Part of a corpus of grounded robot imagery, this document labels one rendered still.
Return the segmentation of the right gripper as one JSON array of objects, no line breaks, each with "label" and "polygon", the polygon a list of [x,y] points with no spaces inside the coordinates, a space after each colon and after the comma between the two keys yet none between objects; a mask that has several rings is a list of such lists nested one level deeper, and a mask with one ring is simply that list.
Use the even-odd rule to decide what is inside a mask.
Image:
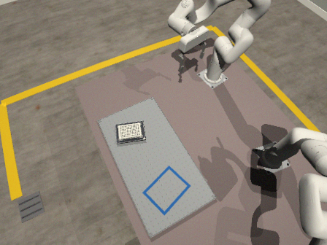
[{"label": "right gripper", "polygon": [[[192,31],[193,30],[193,31]],[[197,28],[197,26],[192,26],[188,32],[187,35],[183,36],[180,39],[179,43],[179,50],[181,51],[181,54],[178,55],[178,58],[180,59],[180,67],[179,67],[179,73],[183,72],[184,66],[182,65],[184,60],[184,54],[188,53],[189,50],[193,49],[195,46],[203,45],[203,49],[200,54],[200,59],[204,57],[204,50],[206,47],[205,40],[207,39],[209,34],[209,29],[202,26],[200,28]]]}]

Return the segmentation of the blue tape outline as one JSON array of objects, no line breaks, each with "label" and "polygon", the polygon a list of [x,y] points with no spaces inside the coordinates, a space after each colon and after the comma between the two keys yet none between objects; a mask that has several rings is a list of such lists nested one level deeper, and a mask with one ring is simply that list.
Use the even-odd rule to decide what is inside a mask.
[{"label": "blue tape outline", "polygon": [[[187,187],[180,193],[180,195],[174,200],[174,202],[167,208],[166,211],[164,211],[146,192],[168,171],[171,170],[179,179],[181,179]],[[182,195],[188,190],[190,185],[176,172],[174,171],[170,166],[168,166],[162,173],[161,175],[143,192],[143,194],[157,207],[157,209],[165,215],[171,207],[182,197]]]}]

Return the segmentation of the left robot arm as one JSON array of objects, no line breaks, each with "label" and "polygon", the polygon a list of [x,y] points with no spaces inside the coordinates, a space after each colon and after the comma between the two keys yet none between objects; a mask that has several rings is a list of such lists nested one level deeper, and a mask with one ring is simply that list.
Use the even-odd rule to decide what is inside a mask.
[{"label": "left robot arm", "polygon": [[301,226],[308,236],[314,237],[309,245],[327,245],[327,211],[322,211],[320,205],[327,203],[327,134],[293,128],[274,146],[266,147],[261,157],[268,167],[278,168],[299,150],[322,175],[305,174],[299,181]]}]

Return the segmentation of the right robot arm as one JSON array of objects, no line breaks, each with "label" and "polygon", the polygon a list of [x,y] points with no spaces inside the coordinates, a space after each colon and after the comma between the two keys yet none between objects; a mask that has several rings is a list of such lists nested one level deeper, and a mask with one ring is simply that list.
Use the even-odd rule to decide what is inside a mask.
[{"label": "right robot arm", "polygon": [[[168,26],[181,37],[197,23],[206,20],[218,7],[234,0],[207,0],[198,10],[195,10],[193,0],[182,0],[174,13],[169,16]],[[204,72],[204,78],[210,83],[219,83],[221,73],[226,64],[236,61],[253,43],[253,35],[249,29],[270,8],[271,0],[248,0],[251,7],[246,9],[228,30],[228,35],[219,36],[214,43],[213,54],[209,68]],[[196,16],[197,15],[197,16]]]}]

